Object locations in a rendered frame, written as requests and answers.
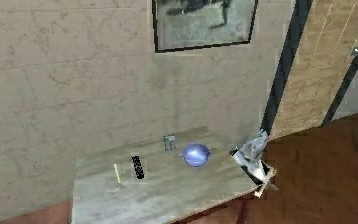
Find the blue bowl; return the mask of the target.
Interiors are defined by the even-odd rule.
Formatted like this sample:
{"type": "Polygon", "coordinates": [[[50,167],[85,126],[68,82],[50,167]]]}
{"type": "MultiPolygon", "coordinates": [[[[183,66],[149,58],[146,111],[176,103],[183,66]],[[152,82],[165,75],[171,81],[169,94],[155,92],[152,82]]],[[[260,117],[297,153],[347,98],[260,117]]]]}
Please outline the blue bowl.
{"type": "Polygon", "coordinates": [[[180,156],[188,165],[192,167],[201,167],[208,162],[211,152],[206,145],[190,143],[184,147],[180,156]]]}

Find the clear glass cup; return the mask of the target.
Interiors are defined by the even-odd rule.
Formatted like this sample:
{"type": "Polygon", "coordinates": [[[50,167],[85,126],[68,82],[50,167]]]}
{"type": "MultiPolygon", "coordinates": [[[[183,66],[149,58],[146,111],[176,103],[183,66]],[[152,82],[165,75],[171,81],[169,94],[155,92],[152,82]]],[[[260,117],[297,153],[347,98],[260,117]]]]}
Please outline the clear glass cup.
{"type": "Polygon", "coordinates": [[[175,145],[176,136],[174,134],[165,135],[163,137],[163,141],[164,141],[164,150],[165,151],[172,151],[176,148],[176,145],[175,145]]]}

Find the black remote control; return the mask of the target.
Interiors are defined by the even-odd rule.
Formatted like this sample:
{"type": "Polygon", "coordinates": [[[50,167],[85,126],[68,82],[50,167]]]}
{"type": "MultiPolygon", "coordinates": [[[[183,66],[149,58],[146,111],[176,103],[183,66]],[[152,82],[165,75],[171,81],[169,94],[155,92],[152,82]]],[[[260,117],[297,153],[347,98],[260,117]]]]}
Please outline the black remote control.
{"type": "Polygon", "coordinates": [[[140,161],[140,158],[138,156],[132,157],[132,162],[134,166],[134,171],[137,179],[143,179],[144,178],[144,171],[143,167],[140,161]]]}

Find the grey wooden table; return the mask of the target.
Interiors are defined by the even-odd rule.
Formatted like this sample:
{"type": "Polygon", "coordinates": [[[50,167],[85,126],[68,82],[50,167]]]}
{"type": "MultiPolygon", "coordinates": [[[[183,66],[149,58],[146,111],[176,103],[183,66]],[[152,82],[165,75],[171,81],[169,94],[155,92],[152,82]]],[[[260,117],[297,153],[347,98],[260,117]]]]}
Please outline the grey wooden table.
{"type": "Polygon", "coordinates": [[[172,151],[148,140],[109,149],[76,162],[71,224],[174,224],[244,195],[253,182],[206,127],[177,134],[172,151]],[[208,162],[192,167],[180,153],[190,143],[206,145],[208,162]],[[140,158],[144,178],[137,179],[132,157],[140,158]],[[113,164],[118,166],[117,183],[113,164]]]}

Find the grey crumpled newspaper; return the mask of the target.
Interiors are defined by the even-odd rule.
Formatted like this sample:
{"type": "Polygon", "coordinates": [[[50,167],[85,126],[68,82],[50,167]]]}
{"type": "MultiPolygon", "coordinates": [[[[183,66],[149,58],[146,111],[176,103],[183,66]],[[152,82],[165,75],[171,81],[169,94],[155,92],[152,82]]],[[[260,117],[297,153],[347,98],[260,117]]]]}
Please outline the grey crumpled newspaper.
{"type": "Polygon", "coordinates": [[[254,191],[257,198],[262,196],[270,185],[271,178],[276,175],[276,170],[261,160],[267,141],[267,132],[260,129],[251,140],[230,151],[230,155],[250,179],[253,182],[259,181],[258,188],[254,191]]]}

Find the yellow pencil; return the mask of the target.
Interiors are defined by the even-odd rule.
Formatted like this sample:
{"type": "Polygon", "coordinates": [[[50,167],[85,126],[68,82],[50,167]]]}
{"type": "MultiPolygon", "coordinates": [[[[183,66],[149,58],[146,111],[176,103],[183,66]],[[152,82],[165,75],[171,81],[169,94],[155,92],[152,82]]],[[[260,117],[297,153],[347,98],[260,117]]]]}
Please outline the yellow pencil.
{"type": "Polygon", "coordinates": [[[121,183],[121,178],[120,178],[120,174],[119,174],[119,170],[118,170],[118,166],[116,163],[113,164],[113,168],[114,168],[114,173],[115,173],[115,177],[117,180],[117,183],[121,183]]]}

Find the light wooden room door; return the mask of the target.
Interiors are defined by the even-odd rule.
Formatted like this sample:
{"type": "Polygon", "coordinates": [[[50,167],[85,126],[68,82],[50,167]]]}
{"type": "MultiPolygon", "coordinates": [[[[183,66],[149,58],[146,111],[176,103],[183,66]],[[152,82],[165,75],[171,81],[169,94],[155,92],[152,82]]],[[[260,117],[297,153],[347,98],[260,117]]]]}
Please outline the light wooden room door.
{"type": "Polygon", "coordinates": [[[313,0],[270,137],[322,124],[358,46],[358,0],[313,0]]]}

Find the black framed wall picture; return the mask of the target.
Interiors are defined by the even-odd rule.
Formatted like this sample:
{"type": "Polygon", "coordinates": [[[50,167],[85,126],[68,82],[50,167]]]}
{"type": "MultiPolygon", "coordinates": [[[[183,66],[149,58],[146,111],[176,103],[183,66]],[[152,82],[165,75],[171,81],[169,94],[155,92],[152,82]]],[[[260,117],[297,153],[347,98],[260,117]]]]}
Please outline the black framed wall picture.
{"type": "Polygon", "coordinates": [[[156,53],[249,44],[258,0],[152,0],[156,53]]]}

